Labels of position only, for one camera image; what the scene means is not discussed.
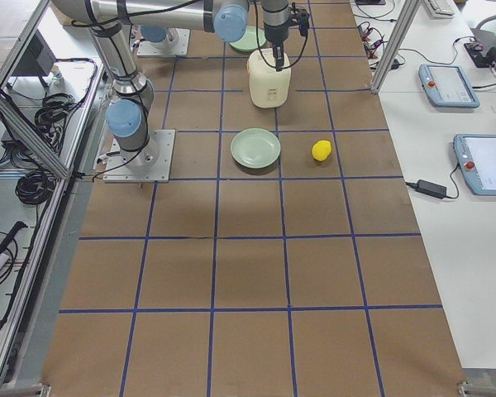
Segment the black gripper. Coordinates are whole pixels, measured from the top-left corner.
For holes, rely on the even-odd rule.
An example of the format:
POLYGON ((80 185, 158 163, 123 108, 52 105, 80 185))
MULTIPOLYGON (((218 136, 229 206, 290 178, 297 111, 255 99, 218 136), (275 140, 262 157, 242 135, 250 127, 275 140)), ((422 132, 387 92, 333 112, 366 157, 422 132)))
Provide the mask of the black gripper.
POLYGON ((266 25, 266 40, 272 45, 275 69, 281 71, 284 62, 284 42, 289 37, 287 24, 279 26, 266 25))

